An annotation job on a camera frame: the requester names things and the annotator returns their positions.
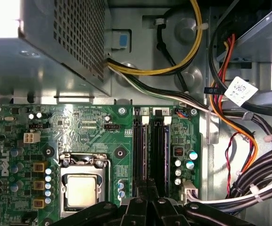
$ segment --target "chip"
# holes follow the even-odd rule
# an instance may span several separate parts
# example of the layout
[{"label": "chip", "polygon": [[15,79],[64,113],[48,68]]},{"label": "chip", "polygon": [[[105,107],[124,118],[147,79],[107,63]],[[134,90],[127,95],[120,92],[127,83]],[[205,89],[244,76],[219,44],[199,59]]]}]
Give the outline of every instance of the chip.
[{"label": "chip", "polygon": [[43,209],[45,208],[45,200],[42,198],[33,200],[33,208],[35,209]]},{"label": "chip", "polygon": [[183,144],[184,143],[184,138],[179,138],[179,144]]},{"label": "chip", "polygon": [[37,162],[33,164],[33,172],[44,172],[45,171],[45,163]]},{"label": "chip", "polygon": [[43,191],[45,190],[45,182],[43,180],[36,180],[33,183],[33,190]]},{"label": "chip", "polygon": [[11,110],[12,114],[18,114],[18,108],[17,107],[13,107]]},{"label": "chip", "polygon": [[5,132],[11,132],[11,126],[5,126]]}]

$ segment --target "green circuit board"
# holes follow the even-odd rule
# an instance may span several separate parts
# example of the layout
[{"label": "green circuit board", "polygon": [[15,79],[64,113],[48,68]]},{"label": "green circuit board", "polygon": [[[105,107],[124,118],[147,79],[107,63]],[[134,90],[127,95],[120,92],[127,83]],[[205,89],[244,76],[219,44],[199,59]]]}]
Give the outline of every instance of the green circuit board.
[{"label": "green circuit board", "polygon": [[[194,161],[194,170],[186,169],[184,163],[188,150],[199,154],[199,115],[181,118],[175,114],[175,108],[170,107],[171,147],[182,146],[185,153],[173,156],[171,148],[170,169],[174,173],[173,161],[180,159],[181,177],[192,180],[198,187],[199,158]],[[111,162],[107,199],[120,204],[119,181],[125,184],[124,198],[131,197],[133,118],[131,105],[0,105],[0,226],[22,225],[22,222],[45,226],[46,222],[60,219],[58,155],[61,153],[106,154]],[[25,143],[24,133],[30,132],[34,140],[34,133],[39,132],[40,140],[34,144]],[[34,185],[38,181],[46,183],[46,172],[42,168],[36,169],[41,165],[51,169],[52,181],[49,188],[51,202],[39,207],[34,205],[34,200],[45,200],[47,190],[35,189]],[[179,200],[180,188],[174,184],[174,175],[171,178],[169,196]]]}]

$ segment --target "zip tie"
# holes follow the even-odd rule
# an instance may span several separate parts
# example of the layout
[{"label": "zip tie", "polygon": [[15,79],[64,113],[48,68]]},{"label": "zip tie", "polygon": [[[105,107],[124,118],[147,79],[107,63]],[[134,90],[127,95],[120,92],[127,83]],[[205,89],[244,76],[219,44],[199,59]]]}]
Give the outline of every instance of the zip tie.
[{"label": "zip tie", "polygon": [[266,142],[266,143],[272,142],[272,134],[265,136],[264,142]]},{"label": "zip tie", "polygon": [[198,30],[198,29],[207,30],[208,28],[209,28],[208,23],[202,23],[201,25],[195,27],[196,30]]},{"label": "zip tie", "polygon": [[162,24],[166,24],[166,19],[165,18],[155,19],[155,25],[162,25]]},{"label": "zip tie", "polygon": [[263,200],[261,199],[261,197],[259,196],[259,189],[257,186],[255,186],[254,184],[250,184],[250,191],[252,193],[252,195],[254,195],[254,197],[256,198],[256,200],[258,202],[262,202]]}]

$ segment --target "yellow wire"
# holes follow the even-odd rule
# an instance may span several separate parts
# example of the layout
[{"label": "yellow wire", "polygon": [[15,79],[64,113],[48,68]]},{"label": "yellow wire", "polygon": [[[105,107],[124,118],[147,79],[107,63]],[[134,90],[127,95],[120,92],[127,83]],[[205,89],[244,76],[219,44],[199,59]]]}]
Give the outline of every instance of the yellow wire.
[{"label": "yellow wire", "polygon": [[184,64],[186,64],[187,62],[189,62],[194,55],[196,54],[199,45],[201,43],[202,40],[202,29],[200,28],[200,26],[202,25],[202,16],[201,16],[201,12],[197,3],[197,0],[190,0],[194,12],[195,12],[195,16],[196,16],[196,20],[197,20],[197,27],[198,27],[198,33],[197,33],[197,37],[196,40],[190,50],[190,52],[187,54],[187,56],[176,66],[173,67],[169,67],[169,68],[165,68],[165,69],[159,69],[159,70],[136,70],[136,69],[130,69],[130,68],[125,68],[125,67],[121,67],[121,66],[117,66],[115,64],[112,64],[110,62],[108,62],[108,65],[113,67],[114,69],[122,72],[122,73],[128,73],[128,74],[133,74],[133,75],[155,75],[155,74],[160,74],[160,73],[166,73],[169,72],[171,70],[177,69],[181,66],[183,66]]}]

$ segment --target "white label sticker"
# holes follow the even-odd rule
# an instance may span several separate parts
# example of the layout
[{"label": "white label sticker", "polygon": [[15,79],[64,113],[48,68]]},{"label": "white label sticker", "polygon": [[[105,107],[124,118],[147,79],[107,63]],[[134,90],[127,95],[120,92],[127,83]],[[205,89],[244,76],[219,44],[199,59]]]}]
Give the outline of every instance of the white label sticker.
[{"label": "white label sticker", "polygon": [[240,77],[235,77],[225,92],[225,96],[238,106],[249,100],[258,88],[252,86]]}]

